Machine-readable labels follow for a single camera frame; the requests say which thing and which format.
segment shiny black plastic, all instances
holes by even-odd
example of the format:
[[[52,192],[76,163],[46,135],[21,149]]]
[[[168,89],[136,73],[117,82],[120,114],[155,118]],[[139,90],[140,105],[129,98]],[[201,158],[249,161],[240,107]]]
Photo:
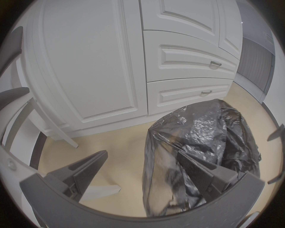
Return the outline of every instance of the shiny black plastic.
[[[257,177],[260,154],[242,115],[222,100],[191,104],[159,119],[148,130],[143,172],[147,216],[163,216],[206,203],[176,156],[179,150]]]

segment cabinet drawer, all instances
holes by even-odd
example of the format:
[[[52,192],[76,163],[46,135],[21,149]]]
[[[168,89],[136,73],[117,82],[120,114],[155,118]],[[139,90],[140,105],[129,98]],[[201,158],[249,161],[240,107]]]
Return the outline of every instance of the cabinet drawer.
[[[233,80],[220,78],[185,78],[147,83],[148,114],[222,98]]]
[[[216,0],[143,0],[144,30],[177,32],[219,45]]]
[[[148,82],[175,78],[234,79],[239,65],[239,60],[223,49],[173,32],[144,31],[144,47]]]

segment wooden floor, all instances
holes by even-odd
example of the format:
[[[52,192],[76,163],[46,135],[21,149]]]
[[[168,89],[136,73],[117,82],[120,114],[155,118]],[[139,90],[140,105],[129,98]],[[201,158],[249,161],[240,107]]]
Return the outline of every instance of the wooden floor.
[[[267,142],[276,127],[263,107],[242,87],[233,83],[224,100],[244,116],[255,138],[262,160],[260,178],[267,182],[277,176],[282,169],[282,145],[280,139]],[[148,128],[146,123],[115,131],[73,138],[78,148],[67,142],[54,141],[50,137],[45,143],[39,171],[47,173],[58,169],[100,150],[108,151],[108,159],[97,173],[91,185],[118,184],[118,194],[85,201],[82,204],[93,209],[116,215],[145,217],[142,201],[142,174],[144,164],[144,144]],[[276,184],[265,187],[250,213],[262,211],[277,190]]]

